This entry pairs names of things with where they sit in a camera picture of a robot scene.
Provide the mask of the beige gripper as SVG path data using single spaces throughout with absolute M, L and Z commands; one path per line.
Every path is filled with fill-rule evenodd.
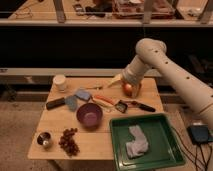
M 130 84 L 122 77 L 121 74 L 115 75 L 107 84 L 107 86 L 112 87 L 113 85 L 119 84 L 120 82 L 121 82 L 122 91 L 126 96 L 131 98 L 137 98 L 141 89 L 141 84 L 136 84 L 136 85 Z

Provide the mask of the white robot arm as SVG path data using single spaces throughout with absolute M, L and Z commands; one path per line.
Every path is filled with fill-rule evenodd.
M 136 44 L 136 55 L 131 63 L 115 75 L 108 85 L 125 82 L 138 86 L 145 73 L 154 67 L 195 114 L 213 130 L 213 89 L 170 60 L 166 56 L 166 49 L 163 41 L 141 39 Z

